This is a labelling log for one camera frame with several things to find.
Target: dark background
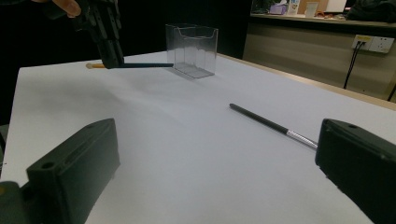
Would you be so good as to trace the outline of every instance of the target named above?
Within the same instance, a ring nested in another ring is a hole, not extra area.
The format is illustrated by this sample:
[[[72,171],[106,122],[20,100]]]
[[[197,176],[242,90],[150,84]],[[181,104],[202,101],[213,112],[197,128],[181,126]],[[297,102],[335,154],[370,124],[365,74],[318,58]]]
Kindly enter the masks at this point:
[[[166,23],[219,28],[218,52],[242,58],[251,0],[119,0],[124,56],[166,50]],[[87,32],[67,17],[51,21],[43,4],[0,7],[0,125],[9,123],[20,67],[99,59]]]

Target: white tabletop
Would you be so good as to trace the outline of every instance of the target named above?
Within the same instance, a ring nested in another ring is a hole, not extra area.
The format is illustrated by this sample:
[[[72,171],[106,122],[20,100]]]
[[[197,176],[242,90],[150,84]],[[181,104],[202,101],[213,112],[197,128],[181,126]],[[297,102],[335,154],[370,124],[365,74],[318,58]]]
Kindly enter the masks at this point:
[[[85,125],[114,118],[121,166],[87,223],[371,223],[315,165],[315,151],[229,103],[316,141],[329,118],[396,143],[395,111],[223,57],[201,79],[85,64],[21,69],[2,181],[23,185],[34,161]]]

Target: power outlet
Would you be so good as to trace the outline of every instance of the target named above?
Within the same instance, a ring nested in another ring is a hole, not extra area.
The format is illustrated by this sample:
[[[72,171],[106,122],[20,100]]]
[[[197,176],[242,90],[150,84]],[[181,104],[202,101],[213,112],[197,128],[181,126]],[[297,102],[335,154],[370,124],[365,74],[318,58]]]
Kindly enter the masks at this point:
[[[369,50],[374,52],[388,53],[392,47],[394,38],[375,36]]]
[[[364,42],[364,45],[361,46],[361,49],[369,50],[373,41],[373,37],[370,35],[356,35],[355,40],[352,43],[352,48],[356,48],[358,42]]]

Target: transparent acrylic box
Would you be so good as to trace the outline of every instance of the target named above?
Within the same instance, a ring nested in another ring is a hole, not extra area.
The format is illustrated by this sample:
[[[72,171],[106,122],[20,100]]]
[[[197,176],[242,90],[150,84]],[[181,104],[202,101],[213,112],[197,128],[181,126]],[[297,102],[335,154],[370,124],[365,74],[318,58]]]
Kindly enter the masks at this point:
[[[168,62],[190,77],[215,75],[218,33],[216,28],[195,24],[166,24]]]

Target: human hand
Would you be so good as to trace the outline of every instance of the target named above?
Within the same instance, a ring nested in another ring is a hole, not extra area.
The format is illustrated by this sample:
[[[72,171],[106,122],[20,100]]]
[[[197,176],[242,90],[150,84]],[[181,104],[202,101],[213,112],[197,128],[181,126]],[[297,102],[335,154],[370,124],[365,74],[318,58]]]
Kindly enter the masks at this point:
[[[48,2],[49,0],[32,0],[38,3]],[[69,18],[74,18],[81,13],[81,8],[75,0],[52,0],[58,7],[63,9]]]

